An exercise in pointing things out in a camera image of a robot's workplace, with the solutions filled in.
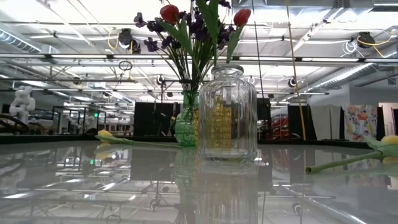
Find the glass jar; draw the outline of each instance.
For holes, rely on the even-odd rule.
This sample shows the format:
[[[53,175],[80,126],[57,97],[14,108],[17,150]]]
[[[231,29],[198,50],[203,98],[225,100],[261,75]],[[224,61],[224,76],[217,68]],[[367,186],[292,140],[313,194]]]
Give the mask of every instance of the glass jar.
[[[252,162],[201,163],[195,221],[196,224],[257,224],[257,166]]]
[[[182,146],[195,146],[195,128],[193,110],[198,107],[198,92],[183,91],[184,102],[180,114],[175,120],[175,138]]]
[[[203,159],[244,162],[257,154],[257,93],[243,67],[217,65],[199,93],[198,150]]]

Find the flower stem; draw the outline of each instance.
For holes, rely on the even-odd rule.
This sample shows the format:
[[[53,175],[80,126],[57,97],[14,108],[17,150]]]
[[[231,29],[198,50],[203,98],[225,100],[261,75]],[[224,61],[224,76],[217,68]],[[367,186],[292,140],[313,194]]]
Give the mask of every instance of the flower stem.
[[[352,157],[349,159],[344,159],[342,161],[333,161],[333,162],[329,162],[327,164],[323,164],[323,165],[319,165],[319,166],[307,167],[307,168],[305,168],[305,171],[308,174],[314,174],[314,173],[320,172],[325,169],[347,165],[347,164],[361,161],[364,159],[381,159],[381,157],[382,157],[382,152],[375,151],[375,152],[363,154],[360,156],[355,156],[355,157]]]

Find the green glass vase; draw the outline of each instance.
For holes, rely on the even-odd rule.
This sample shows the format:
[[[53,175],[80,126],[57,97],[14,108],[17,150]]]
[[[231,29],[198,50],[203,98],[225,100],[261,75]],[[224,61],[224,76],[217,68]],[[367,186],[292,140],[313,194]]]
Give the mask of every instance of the green glass vase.
[[[182,146],[195,146],[195,127],[193,110],[198,107],[198,92],[183,91],[184,102],[180,114],[175,120],[175,138]]]

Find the glossy table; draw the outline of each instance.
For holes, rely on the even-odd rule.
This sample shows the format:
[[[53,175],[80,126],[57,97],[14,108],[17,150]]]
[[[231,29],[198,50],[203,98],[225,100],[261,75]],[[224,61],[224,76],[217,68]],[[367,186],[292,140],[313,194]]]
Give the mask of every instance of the glossy table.
[[[391,167],[303,172],[365,149],[259,145],[254,162],[231,164],[193,148],[99,145],[0,145],[0,223],[398,223]]]

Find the red tulip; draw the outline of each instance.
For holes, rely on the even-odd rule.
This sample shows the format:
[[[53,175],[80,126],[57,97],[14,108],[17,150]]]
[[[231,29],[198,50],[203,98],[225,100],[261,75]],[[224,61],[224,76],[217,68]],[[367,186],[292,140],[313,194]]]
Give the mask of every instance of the red tulip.
[[[234,23],[237,27],[244,26],[248,23],[249,17],[251,14],[250,9],[241,9],[239,10],[234,17]]]
[[[174,5],[166,5],[160,10],[160,15],[164,19],[164,21],[169,22],[171,24],[176,23],[178,15],[180,14],[179,9]]]

